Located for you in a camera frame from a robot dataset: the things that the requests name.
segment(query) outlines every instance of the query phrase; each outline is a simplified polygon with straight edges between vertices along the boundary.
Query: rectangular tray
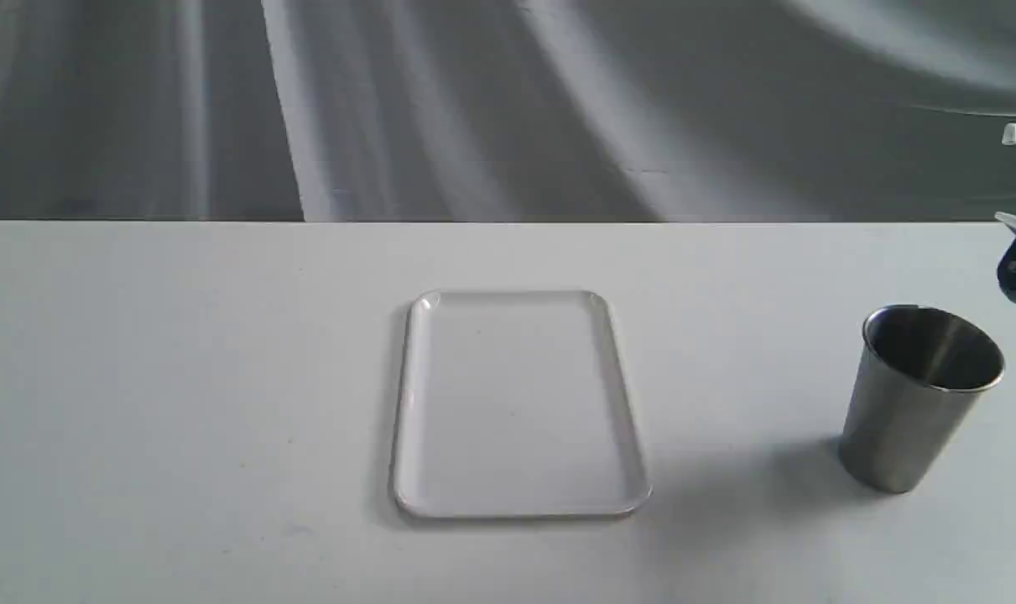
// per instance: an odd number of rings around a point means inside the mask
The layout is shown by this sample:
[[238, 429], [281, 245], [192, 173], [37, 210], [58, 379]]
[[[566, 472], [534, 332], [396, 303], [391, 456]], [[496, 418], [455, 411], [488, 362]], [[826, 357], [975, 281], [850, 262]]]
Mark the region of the rectangular tray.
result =
[[449, 292], [407, 321], [392, 490], [427, 519], [622, 516], [652, 487], [609, 306]]

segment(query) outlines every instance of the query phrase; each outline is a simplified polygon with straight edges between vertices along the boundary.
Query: cup rim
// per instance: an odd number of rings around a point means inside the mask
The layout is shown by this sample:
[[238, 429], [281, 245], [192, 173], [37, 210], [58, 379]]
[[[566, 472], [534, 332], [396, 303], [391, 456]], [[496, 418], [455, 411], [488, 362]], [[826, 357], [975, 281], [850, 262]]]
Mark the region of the cup rim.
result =
[[[974, 387], [947, 387], [944, 385], [937, 385], [937, 383], [931, 383], [929, 381], [925, 381], [925, 379], [922, 379], [920, 377], [915, 377], [914, 375], [907, 374], [905, 371], [899, 370], [898, 367], [892, 366], [892, 364], [888, 363], [888, 361], [884, 359], [883, 356], [880, 356], [880, 352], [877, 352], [877, 349], [873, 347], [873, 342], [869, 340], [869, 325], [872, 324], [874, 320], [879, 318], [881, 314], [890, 313], [892, 312], [892, 310], [900, 310], [900, 309], [931, 310], [931, 312], [947, 314], [948, 317], [952, 317], [955, 320], [959, 320], [964, 324], [969, 325], [976, 333], [980, 334], [980, 336], [983, 336], [986, 341], [988, 341], [988, 344], [990, 344], [992, 349], [994, 349], [994, 351], [996, 352], [996, 357], [998, 357], [999, 359], [999, 371], [996, 372], [995, 377], [992, 378], [991, 381], [987, 381], [986, 383], [982, 383], [982, 385], [975, 385]], [[874, 312], [869, 313], [869, 316], [865, 317], [865, 320], [862, 321], [862, 342], [865, 343], [865, 348], [867, 348], [867, 351], [869, 351], [869, 355], [872, 356], [873, 359], [879, 360], [880, 363], [884, 364], [885, 367], [890, 368], [890, 370], [895, 371], [895, 373], [898, 373], [900, 376], [909, 379], [909, 381], [912, 381], [913, 383], [915, 383], [915, 385], [929, 387], [930, 390], [938, 390], [938, 392], [967, 394], [967, 395], [985, 392], [985, 390], [990, 389], [990, 387], [998, 385], [1001, 379], [1004, 378], [1004, 373], [1006, 373], [1007, 371], [1007, 359], [1004, 358], [1004, 352], [999, 347], [999, 345], [996, 344], [996, 341], [993, 340], [991, 336], [989, 336], [982, 328], [979, 328], [978, 325], [959, 316], [959, 314], [950, 313], [948, 312], [948, 310], [938, 309], [935, 306], [926, 306], [922, 304], [888, 304], [886, 306], [881, 306], [879, 307], [879, 309], [874, 310]]]

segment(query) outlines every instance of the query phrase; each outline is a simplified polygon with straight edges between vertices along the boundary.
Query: white table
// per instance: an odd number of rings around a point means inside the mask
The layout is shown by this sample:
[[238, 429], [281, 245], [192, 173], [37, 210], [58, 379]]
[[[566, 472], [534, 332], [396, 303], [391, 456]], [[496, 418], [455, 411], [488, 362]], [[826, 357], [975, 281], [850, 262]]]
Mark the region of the white table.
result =
[[[1016, 602], [1000, 226], [0, 223], [0, 602]], [[598, 291], [652, 499], [431, 525], [386, 491], [403, 310]], [[827, 447], [860, 321], [936, 304], [1008, 374], [916, 491]]]

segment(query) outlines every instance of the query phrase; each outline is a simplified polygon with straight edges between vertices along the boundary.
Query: tray rim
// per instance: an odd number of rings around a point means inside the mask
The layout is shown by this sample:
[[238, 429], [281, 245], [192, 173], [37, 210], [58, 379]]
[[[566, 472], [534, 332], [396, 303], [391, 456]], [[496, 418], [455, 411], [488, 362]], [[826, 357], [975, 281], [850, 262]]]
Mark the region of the tray rim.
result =
[[[624, 401], [626, 406], [628, 424], [634, 439], [635, 455], [638, 456], [638, 477], [641, 479], [642, 489], [637, 494], [626, 497], [622, 505], [607, 505], [607, 507], [595, 507], [580, 511], [555, 511], [555, 512], [517, 512], [517, 514], [444, 514], [436, 509], [430, 509], [404, 496], [400, 485], [399, 477], [399, 457], [400, 457], [400, 432], [406, 424], [406, 418], [410, 415], [406, 403], [412, 398], [411, 368], [417, 363], [417, 351], [411, 346], [415, 342], [417, 313], [423, 312], [422, 306], [430, 303], [430, 298], [439, 299], [442, 295], [549, 295], [549, 294], [576, 294], [588, 297], [604, 310], [605, 319], [608, 320], [609, 334], [612, 338], [613, 351], [615, 352], [616, 366], [619, 368], [620, 379], [624, 386]], [[641, 507], [645, 501], [652, 496], [652, 479], [649, 477], [649, 463], [645, 447], [643, 446], [642, 430], [638, 424], [638, 412], [634, 405], [634, 388], [628, 376], [624, 363], [622, 345], [620, 345], [619, 321], [616, 313], [609, 301], [592, 290], [582, 290], [578, 288], [564, 288], [564, 290], [429, 290], [419, 295], [407, 307], [406, 324], [404, 326], [402, 362], [399, 370], [399, 392], [396, 400], [396, 418], [392, 427], [392, 462], [389, 468], [389, 484], [392, 500], [397, 507], [410, 514], [416, 519], [428, 521], [542, 521], [542, 520], [584, 520], [584, 519], [622, 519], [631, 516], [632, 512]]]

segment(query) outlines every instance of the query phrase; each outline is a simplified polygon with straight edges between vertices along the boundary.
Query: metal cup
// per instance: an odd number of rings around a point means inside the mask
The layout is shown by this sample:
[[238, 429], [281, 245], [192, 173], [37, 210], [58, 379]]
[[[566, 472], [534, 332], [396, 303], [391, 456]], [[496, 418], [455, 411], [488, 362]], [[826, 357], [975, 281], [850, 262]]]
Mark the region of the metal cup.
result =
[[876, 310], [862, 339], [840, 460], [858, 481], [905, 493], [1003, 377], [1004, 355], [974, 324], [926, 306]]

